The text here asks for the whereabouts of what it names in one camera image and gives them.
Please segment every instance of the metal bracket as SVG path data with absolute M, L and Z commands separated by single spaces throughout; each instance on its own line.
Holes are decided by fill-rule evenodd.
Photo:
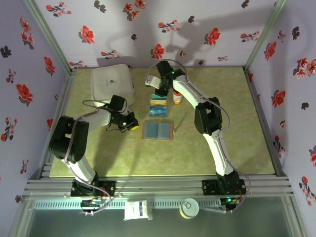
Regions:
M 235 185 L 235 189 L 223 191 L 223 188 L 219 185 L 218 180 L 202 180 L 202 190 L 204 196 L 210 195 L 239 195 L 239 190 L 242 194 L 246 194 L 245 181 L 242 179 Z
M 97 186 L 105 189 L 110 196 L 114 196 L 116 181 L 99 181 Z M 102 197 L 103 195 L 104 193 L 102 191 L 87 187 L 76 179 L 73 180 L 73 186 L 70 193 L 71 197 Z

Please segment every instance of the wire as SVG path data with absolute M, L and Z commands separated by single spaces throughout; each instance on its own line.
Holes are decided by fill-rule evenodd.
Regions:
M 108 130 L 108 129 L 111 127 L 111 125 L 112 125 L 112 124 L 110 123 L 110 124 L 109 124 L 109 126 L 108 126 L 108 127 L 107 127 L 107 129 L 106 129 L 108 132 L 118 131 L 118 130 L 119 130 L 119 129 L 112 129 L 112 130 Z
M 156 61 L 156 62 L 155 62 L 154 64 L 152 64 L 152 65 L 149 67 L 149 69 L 148 69 L 147 76 L 146 76 L 146 82 L 148 82 L 148 76 L 149 76 L 150 69 L 151 69 L 154 65 L 156 65 L 157 62 L 160 62 L 160 61 L 172 61 L 172 62 L 175 62 L 176 64 L 180 65 L 180 66 L 183 68 L 184 72 L 185 72 L 186 85 L 189 85 L 189 86 L 191 87 L 190 90 L 191 90 L 192 92 L 193 92 L 193 90 L 194 90 L 196 94 L 200 95 L 200 98 L 201 98 L 201 99 L 206 100 L 208 103 L 211 103 L 212 105 L 216 106 L 217 108 L 219 108 L 221 111 L 224 112 L 224 114 L 225 114 L 226 117 L 227 117 L 228 123 L 227 123 L 227 125 L 226 125 L 226 127 L 225 127 L 224 129 L 221 129 L 221 130 L 218 132 L 217 135 L 218 135 L 218 137 L 220 137 L 220 134 L 223 133 L 223 132 L 224 132 L 227 128 L 229 128 L 229 126 L 231 125 L 231 119 L 230 119 L 228 113 L 226 112 L 226 110 L 225 110 L 223 107 L 221 107 L 221 106 L 218 105 L 217 103 L 215 103 L 215 102 L 209 100 L 206 96 L 204 96 L 203 94 L 200 93 L 200 91 L 199 91 L 199 90 L 195 87 L 195 85 L 190 81 L 190 79 L 189 79 L 189 77 L 188 77 L 187 70 L 186 70 L 186 68 L 185 68 L 181 63 L 179 63 L 179 62 L 177 62 L 176 60 L 173 60 L 173 59 L 160 59 L 160 60 Z M 241 202 L 239 203 L 238 206 L 236 206 L 233 210 L 231 210 L 231 213 L 232 213 L 233 211 L 236 211 L 236 210 L 243 204 L 244 200 L 245 200 L 246 197 L 248 196 L 249 190 L 250 190 L 250 187 L 251 187 L 251 181 L 250 181 L 250 179 L 249 179 L 249 177 L 248 177 L 247 175 L 245 175 L 244 173 L 242 173 L 241 171 L 239 171 L 239 170 L 238 170 L 236 167 L 234 167 L 233 164 L 228 160 L 228 158 L 227 158 L 227 156 L 226 156 L 226 154 L 225 154 L 225 152 L 224 152 L 221 139 L 218 139 L 218 141 L 219 141 L 219 146 L 220 146 L 221 152 L 223 153 L 224 159 L 225 159 L 225 161 L 227 162 L 227 164 L 230 165 L 230 167 L 231 167 L 233 170 L 235 170 L 239 175 L 245 177 L 245 178 L 248 180 L 248 185 L 249 185 L 248 190 L 246 191 L 246 194 L 245 194 L 244 198 L 241 200 Z
M 109 206 L 111 205 L 113 199 L 111 198 L 111 195 L 110 195 L 107 191 L 105 191 L 104 189 L 101 189 L 101 188 L 99 188 L 99 187 L 97 187 L 97 186 L 94 186 L 94 185 L 88 183 L 87 181 L 81 179 L 79 176 L 76 175 L 76 173 L 73 171 L 73 169 L 71 169 L 70 167 L 69 167 L 69 169 L 70 169 L 70 171 L 72 172 L 72 174 L 75 176 L 75 178 L 78 179 L 80 182 L 82 182 L 82 183 L 88 185 L 89 187 L 92 187 L 92 188 L 94 188 L 94 189 L 97 189 L 97 190 L 102 191 L 104 194 L 106 194 L 106 195 L 109 197 L 109 201 L 108 201 L 107 204 L 105 204 L 103 207 L 97 209 L 96 211 L 84 212 L 86 215 L 91 215 L 91 216 L 92 216 L 93 214 L 96 214 L 96 213 L 98 213 L 98 212 L 100 212 L 100 211 L 103 211 L 104 209 L 106 209 L 107 207 L 109 207 Z
M 240 197 L 238 197 L 238 198 L 236 198 L 236 200 L 238 200 L 238 199 L 241 199 L 241 197 L 242 197 L 242 192 L 241 192 L 241 190 L 240 189 L 236 189 L 238 192 L 239 192 L 239 194 L 240 194 Z
M 121 112 L 121 113 L 124 113 L 124 112 L 126 111 L 126 109 L 127 109 L 127 100 L 126 100 L 125 98 L 124 98 L 124 100 L 125 100 L 125 102 L 126 102 L 126 107 L 125 107 L 124 111 Z M 78 123 L 81 119 L 84 119 L 84 118 L 86 118 L 86 117 L 92 116 L 92 115 L 96 114 L 96 113 L 99 111 L 98 107 L 93 106 L 93 105 L 88 105 L 88 104 L 86 104 L 86 102 L 100 102 L 100 103 L 106 104 L 105 102 L 100 101 L 100 100 L 84 100 L 84 101 L 82 102 L 82 103 L 83 103 L 84 105 L 86 105 L 86 106 L 96 108 L 96 110 L 93 111 L 93 112 L 91 112 L 91 113 L 82 115 L 82 116 L 80 116 L 79 118 L 77 118 L 77 119 L 75 120 L 75 122 L 74 122 L 74 124 L 73 124 L 73 128 L 72 128 L 72 132 L 71 132 L 71 138 L 70 138 L 69 145 L 68 145 L 68 148 L 67 148 L 67 151 L 66 151 L 66 154 L 65 154 L 65 157 L 64 157 L 64 161 L 63 161 L 63 162 L 69 167 L 69 169 L 71 170 L 72 174 L 75 176 L 76 179 L 78 179 L 78 180 L 81 181 L 82 183 L 86 184 L 87 186 L 90 186 L 90 187 L 92 187 L 92 188 L 94 188 L 94 189 L 97 189 L 97 190 L 102 191 L 103 193 L 105 193 L 105 194 L 109 197 L 110 200 L 109 200 L 108 204 L 106 204 L 106 205 L 103 206 L 102 208 L 100 208 L 100 209 L 98 209 L 98 210 L 96 210 L 96 211 L 94 211 L 94 212 L 92 211 L 91 213 L 87 213 L 87 212 L 86 212 L 86 214 L 93 215 L 94 213 L 98 213 L 98 212 L 104 210 L 105 208 L 107 208 L 107 207 L 111 204 L 111 202 L 112 202 L 111 196 L 109 195 L 109 193 L 108 193 L 107 191 L 105 191 L 105 190 L 103 190 L 103 189 L 101 189 L 101 188 L 99 188 L 99 187 L 97 187 L 97 186 L 94 186 L 94 185 L 88 183 L 87 181 L 81 179 L 79 176 L 77 176 L 76 173 L 70 168 L 69 162 L 68 162 L 68 156 L 69 156 L 69 154 L 70 154 L 70 150 L 71 150 L 71 147 L 72 147 L 73 142 L 74 142 L 75 130 L 76 130 L 76 125 L 77 125 L 77 123 Z
M 125 109 L 123 110 L 123 111 L 120 111 L 119 113 L 124 113 L 126 110 L 127 110 L 127 100 L 124 98 L 124 101 L 125 101 Z M 95 105 L 88 105 L 88 104 L 86 104 L 86 102 L 99 102 L 99 103 L 103 103 L 103 104 L 107 104 L 106 102 L 104 102 L 104 101 L 101 101 L 101 100 L 84 100 L 82 103 L 84 104 L 84 105 L 86 105 L 86 106 L 88 106 L 88 107 L 92 107 L 92 108 L 96 108 L 96 109 L 98 109 L 99 107 L 96 107 Z

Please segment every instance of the floral wallpaper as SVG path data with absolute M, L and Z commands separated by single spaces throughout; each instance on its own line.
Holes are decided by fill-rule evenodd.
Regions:
M 249 75 L 273 136 L 271 143 L 289 177 L 309 236 L 315 236 L 316 212 L 313 3 L 288 1 Z
M 35 2 L 71 67 L 146 67 L 162 58 L 244 66 L 275 6 L 275 0 Z
M 56 12 L 61 8 L 54 6 Z M 5 19 L 0 37 L 0 236 L 6 237 L 26 182 L 39 169 L 66 72 L 21 0 L 1 2 L 0 15 Z

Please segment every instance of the orange bottle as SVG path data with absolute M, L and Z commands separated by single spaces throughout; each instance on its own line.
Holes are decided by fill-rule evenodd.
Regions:
M 178 105 L 178 104 L 181 103 L 182 94 L 181 94 L 180 92 L 174 90 L 174 91 L 173 91 L 173 96 L 172 96 L 172 98 L 173 98 L 173 102 L 174 102 L 176 105 Z

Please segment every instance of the white box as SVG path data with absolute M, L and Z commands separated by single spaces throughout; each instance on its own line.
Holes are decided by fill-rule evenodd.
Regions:
M 130 106 L 134 103 L 134 88 L 129 68 L 125 64 L 96 68 L 91 72 L 91 97 L 109 103 L 113 95 L 118 95 Z M 94 102 L 95 106 L 104 105 Z

